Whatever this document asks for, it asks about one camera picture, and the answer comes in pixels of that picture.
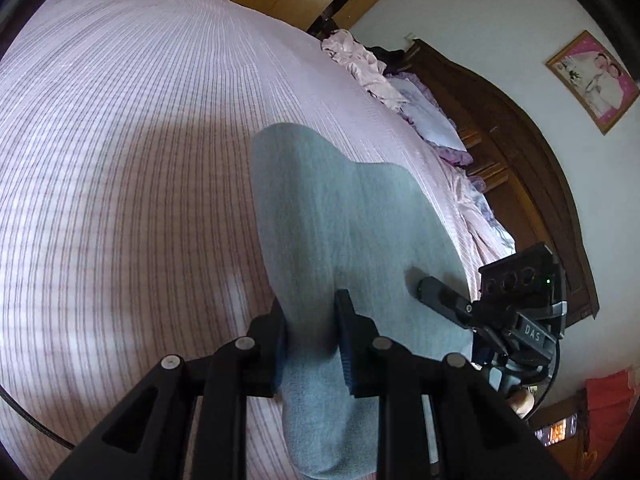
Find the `person right hand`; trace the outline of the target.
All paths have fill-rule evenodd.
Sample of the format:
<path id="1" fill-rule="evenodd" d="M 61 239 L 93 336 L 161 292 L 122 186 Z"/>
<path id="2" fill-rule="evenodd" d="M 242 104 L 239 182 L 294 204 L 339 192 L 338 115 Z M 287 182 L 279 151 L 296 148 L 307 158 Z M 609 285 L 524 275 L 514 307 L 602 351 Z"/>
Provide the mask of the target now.
<path id="1" fill-rule="evenodd" d="M 535 397 L 529 388 L 514 388 L 506 397 L 506 404 L 512 408 L 520 419 L 524 419 L 535 405 Z"/>

